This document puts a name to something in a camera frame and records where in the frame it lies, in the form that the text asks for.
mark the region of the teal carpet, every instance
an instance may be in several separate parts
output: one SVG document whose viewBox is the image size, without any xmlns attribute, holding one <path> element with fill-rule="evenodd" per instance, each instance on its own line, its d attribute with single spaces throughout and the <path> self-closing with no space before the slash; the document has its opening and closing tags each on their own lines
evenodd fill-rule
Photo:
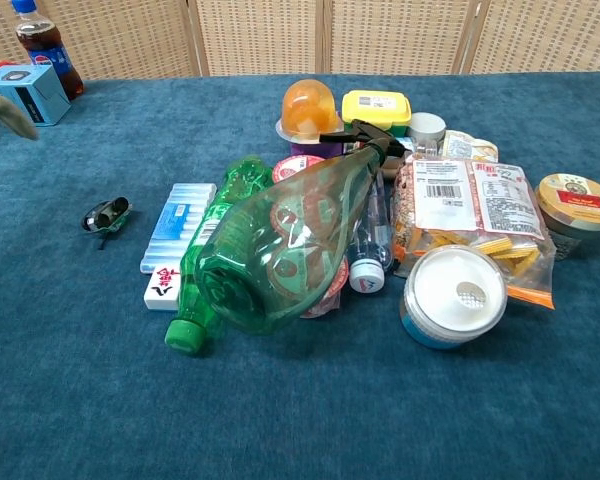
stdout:
<svg viewBox="0 0 600 480">
<path fill-rule="evenodd" d="M 600 182 L 600 74 L 318 78 L 405 92 L 534 185 Z M 163 344 L 139 263 L 172 184 L 284 158 L 296 79 L 93 82 L 37 143 L 0 125 L 0 479 L 600 479 L 600 241 L 556 266 L 555 311 L 511 304 L 457 352 L 411 340 L 395 277 L 203 358 Z M 80 219 L 119 195 L 98 251 Z"/>
</svg>

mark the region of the blue box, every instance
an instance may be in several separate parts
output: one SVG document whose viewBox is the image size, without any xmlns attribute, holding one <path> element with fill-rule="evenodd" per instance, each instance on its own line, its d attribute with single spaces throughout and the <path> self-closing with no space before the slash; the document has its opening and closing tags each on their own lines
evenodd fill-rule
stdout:
<svg viewBox="0 0 600 480">
<path fill-rule="evenodd" d="M 71 107 L 52 65 L 0 67 L 0 95 L 16 104 L 36 126 L 55 125 Z"/>
</svg>

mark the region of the gold lid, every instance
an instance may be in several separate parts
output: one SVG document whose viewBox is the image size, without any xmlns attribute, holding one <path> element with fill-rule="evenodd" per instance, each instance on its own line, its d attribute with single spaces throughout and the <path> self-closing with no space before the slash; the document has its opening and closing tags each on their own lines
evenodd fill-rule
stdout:
<svg viewBox="0 0 600 480">
<path fill-rule="evenodd" d="M 554 220 L 580 230 L 600 231 L 600 184 L 566 173 L 542 179 L 536 189 L 540 209 Z"/>
</svg>

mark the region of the beige wall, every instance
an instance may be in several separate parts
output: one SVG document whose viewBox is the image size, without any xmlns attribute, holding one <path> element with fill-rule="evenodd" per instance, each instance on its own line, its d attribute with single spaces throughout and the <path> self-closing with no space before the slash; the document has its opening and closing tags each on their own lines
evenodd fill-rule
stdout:
<svg viewBox="0 0 600 480">
<path fill-rule="evenodd" d="M 600 70 L 600 0 L 37 0 L 85 78 Z M 0 58 L 24 61 L 0 0 Z"/>
</svg>

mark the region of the green plastic bottle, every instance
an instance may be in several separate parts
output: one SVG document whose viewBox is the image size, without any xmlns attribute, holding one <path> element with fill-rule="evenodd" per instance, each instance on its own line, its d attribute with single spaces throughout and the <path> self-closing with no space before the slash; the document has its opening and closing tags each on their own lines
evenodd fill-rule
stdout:
<svg viewBox="0 0 600 480">
<path fill-rule="evenodd" d="M 317 163 L 233 207 L 202 248 L 196 284 L 238 329 L 270 334 L 327 291 L 389 142 Z"/>
<path fill-rule="evenodd" d="M 180 262 L 182 277 L 178 314 L 171 321 L 164 339 L 171 348 L 194 355 L 205 338 L 218 333 L 220 322 L 213 309 L 200 296 L 194 281 L 196 259 L 206 239 L 233 205 L 271 185 L 271 168 L 265 166 L 258 157 L 246 157 L 227 170 L 224 185 L 205 212 Z"/>
</svg>

